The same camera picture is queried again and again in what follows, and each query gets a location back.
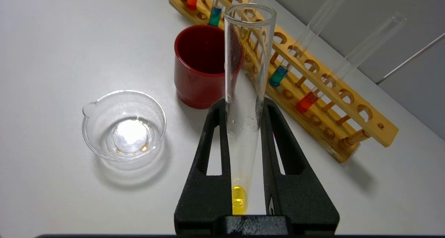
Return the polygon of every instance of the black holder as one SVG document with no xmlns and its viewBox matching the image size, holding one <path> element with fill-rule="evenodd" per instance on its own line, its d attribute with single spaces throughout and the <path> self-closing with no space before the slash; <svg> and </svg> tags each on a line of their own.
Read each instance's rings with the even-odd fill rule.
<svg viewBox="0 0 445 238">
<path fill-rule="evenodd" d="M 340 216 L 307 162 L 280 109 L 266 98 L 261 120 L 266 216 L 232 215 L 226 104 L 208 112 L 175 211 L 178 235 L 332 235 Z M 213 132 L 219 127 L 221 175 L 207 176 Z M 285 175 L 280 173 L 274 136 Z"/>
</svg>

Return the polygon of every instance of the yellow liquid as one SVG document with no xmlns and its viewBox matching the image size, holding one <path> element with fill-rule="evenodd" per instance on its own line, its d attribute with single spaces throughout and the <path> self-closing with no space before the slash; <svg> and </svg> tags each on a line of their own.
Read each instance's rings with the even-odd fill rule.
<svg viewBox="0 0 445 238">
<path fill-rule="evenodd" d="M 232 214 L 244 215 L 248 209 L 248 196 L 246 190 L 240 185 L 232 188 Z"/>
</svg>

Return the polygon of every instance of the wooden test tube rack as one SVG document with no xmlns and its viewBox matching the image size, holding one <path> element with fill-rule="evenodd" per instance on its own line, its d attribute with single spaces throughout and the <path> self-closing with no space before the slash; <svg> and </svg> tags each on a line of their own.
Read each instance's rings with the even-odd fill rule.
<svg viewBox="0 0 445 238">
<path fill-rule="evenodd" d="M 218 1 L 226 8 L 231 7 L 234 1 L 237 3 L 248 2 L 248 0 Z M 190 22 L 208 24 L 212 0 L 197 0 L 196 10 L 187 9 L 186 3 L 181 0 L 169 0 L 169 2 Z M 255 20 L 258 15 L 254 14 L 253 16 L 251 19 Z M 221 16 L 218 26 L 224 29 L 224 16 Z M 345 162 L 357 149 L 359 143 L 369 137 L 374 138 L 384 147 L 391 145 L 399 131 L 394 124 L 343 81 L 335 83 L 333 87 L 324 84 L 322 78 L 327 78 L 333 83 L 337 79 L 332 74 L 330 74 L 331 76 L 327 75 L 330 72 L 329 68 L 314 57 L 310 51 L 301 54 L 293 46 L 296 40 L 278 25 L 275 26 L 274 36 L 279 37 L 281 41 L 273 42 L 268 78 L 280 65 L 279 56 L 288 61 L 292 67 L 286 78 L 281 81 L 280 86 L 272 87 L 267 83 L 266 93 L 312 135 L 329 154 L 338 162 Z M 252 51 L 246 53 L 249 57 L 255 58 L 259 40 L 261 37 L 257 38 L 256 44 L 250 45 Z M 299 72 L 302 77 L 298 78 L 294 72 Z M 311 90 L 304 83 L 306 80 L 313 83 L 329 97 L 331 102 L 325 103 L 323 100 L 318 100 L 306 113 L 300 113 L 296 110 L 296 104 Z M 339 116 L 332 109 L 334 105 L 337 105 L 346 115 Z M 351 120 L 360 125 L 362 129 L 355 130 L 351 127 L 348 123 Z"/>
</svg>

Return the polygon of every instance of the teal liquid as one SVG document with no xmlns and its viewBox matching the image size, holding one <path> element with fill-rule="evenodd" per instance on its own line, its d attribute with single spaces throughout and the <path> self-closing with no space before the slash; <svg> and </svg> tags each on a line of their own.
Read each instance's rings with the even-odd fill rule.
<svg viewBox="0 0 445 238">
<path fill-rule="evenodd" d="M 279 66 L 270 77 L 269 84 L 273 87 L 279 86 L 280 82 L 286 77 L 288 72 L 289 70 L 287 68 Z"/>
<path fill-rule="evenodd" d="M 221 19 L 221 8 L 213 7 L 210 12 L 209 25 L 218 27 L 219 19 Z"/>
</svg>

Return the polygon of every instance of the test tube rim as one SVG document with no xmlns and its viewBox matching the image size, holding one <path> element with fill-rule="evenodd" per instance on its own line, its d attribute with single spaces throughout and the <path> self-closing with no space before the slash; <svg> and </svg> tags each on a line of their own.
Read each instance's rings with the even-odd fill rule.
<svg viewBox="0 0 445 238">
<path fill-rule="evenodd" d="M 269 19 L 265 19 L 263 21 L 244 21 L 241 19 L 236 19 L 229 14 L 230 12 L 232 12 L 236 9 L 240 9 L 240 8 L 253 8 L 255 10 L 261 9 L 261 10 L 264 10 L 264 11 L 267 11 L 268 13 L 270 13 L 271 16 Z M 241 4 L 233 5 L 224 11 L 224 19 L 227 19 L 229 22 L 231 22 L 233 24 L 237 24 L 240 26 L 246 26 L 246 27 L 268 26 L 271 23 L 276 21 L 276 17 L 277 17 L 277 12 L 273 8 L 270 8 L 265 5 L 256 4 L 256 3 L 241 3 Z"/>
</svg>

